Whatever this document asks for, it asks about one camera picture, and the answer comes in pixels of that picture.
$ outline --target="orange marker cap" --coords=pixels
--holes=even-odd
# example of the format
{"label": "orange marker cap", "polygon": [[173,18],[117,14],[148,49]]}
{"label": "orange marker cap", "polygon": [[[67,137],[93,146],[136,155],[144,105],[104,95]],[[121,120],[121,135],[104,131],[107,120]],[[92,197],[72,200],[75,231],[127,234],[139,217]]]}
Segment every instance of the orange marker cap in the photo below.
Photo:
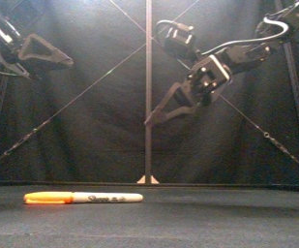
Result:
{"label": "orange marker cap", "polygon": [[72,192],[36,192],[23,196],[25,204],[68,204],[72,203]]}

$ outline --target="black fabric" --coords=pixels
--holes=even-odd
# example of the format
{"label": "black fabric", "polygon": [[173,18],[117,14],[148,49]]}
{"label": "black fabric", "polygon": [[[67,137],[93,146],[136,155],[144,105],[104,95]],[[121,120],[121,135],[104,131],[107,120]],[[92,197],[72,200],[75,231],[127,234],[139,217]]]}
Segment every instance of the black fabric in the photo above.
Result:
{"label": "black fabric", "polygon": [[[37,191],[137,203],[25,205]],[[299,247],[299,193],[247,188],[0,186],[0,247]]]}
{"label": "black fabric", "polygon": [[[36,81],[8,81],[0,154],[59,114],[1,161],[0,179],[136,182],[145,173],[145,1],[45,3],[43,16],[25,32],[57,47],[73,67]],[[273,1],[152,1],[152,24],[180,16],[205,51],[252,38],[264,14],[275,12]],[[187,71],[152,42],[152,107]],[[299,158],[299,120],[283,50],[235,76],[223,96]],[[299,166],[221,99],[153,127],[151,151],[151,172],[160,182],[299,183]]]}

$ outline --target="black cloth wall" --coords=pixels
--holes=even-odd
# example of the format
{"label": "black cloth wall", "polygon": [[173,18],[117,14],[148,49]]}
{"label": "black cloth wall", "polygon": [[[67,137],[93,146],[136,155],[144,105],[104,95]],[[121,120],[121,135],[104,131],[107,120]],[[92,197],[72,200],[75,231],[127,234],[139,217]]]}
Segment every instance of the black cloth wall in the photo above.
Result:
{"label": "black cloth wall", "polygon": [[[145,1],[40,3],[43,15],[21,32],[52,43],[73,67],[36,81],[8,79],[0,154],[76,99],[0,162],[0,179],[136,182],[145,172]],[[275,11],[265,0],[153,0],[151,22],[177,17],[193,26],[205,51],[251,39],[264,14]],[[187,71],[152,42],[152,107]],[[299,158],[283,49],[235,76],[223,96]],[[151,151],[151,172],[161,183],[299,183],[299,166],[223,99],[155,126]]]}

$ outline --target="orange marker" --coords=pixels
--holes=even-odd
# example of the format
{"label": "orange marker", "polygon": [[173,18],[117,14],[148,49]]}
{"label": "orange marker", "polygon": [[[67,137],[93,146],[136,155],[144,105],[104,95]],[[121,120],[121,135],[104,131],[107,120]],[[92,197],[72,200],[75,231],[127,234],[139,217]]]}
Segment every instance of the orange marker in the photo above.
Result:
{"label": "orange marker", "polygon": [[143,195],[131,193],[49,191],[25,194],[23,200],[25,204],[123,203],[140,202]]}

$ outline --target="marker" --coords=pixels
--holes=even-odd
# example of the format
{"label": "marker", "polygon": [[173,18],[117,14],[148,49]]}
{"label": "marker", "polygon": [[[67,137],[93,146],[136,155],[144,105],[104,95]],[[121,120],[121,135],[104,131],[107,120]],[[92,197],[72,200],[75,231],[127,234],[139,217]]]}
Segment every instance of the marker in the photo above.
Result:
{"label": "marker", "polygon": [[140,202],[143,195],[131,193],[89,192],[35,192],[23,196],[25,204],[71,204],[71,203],[123,203]]}

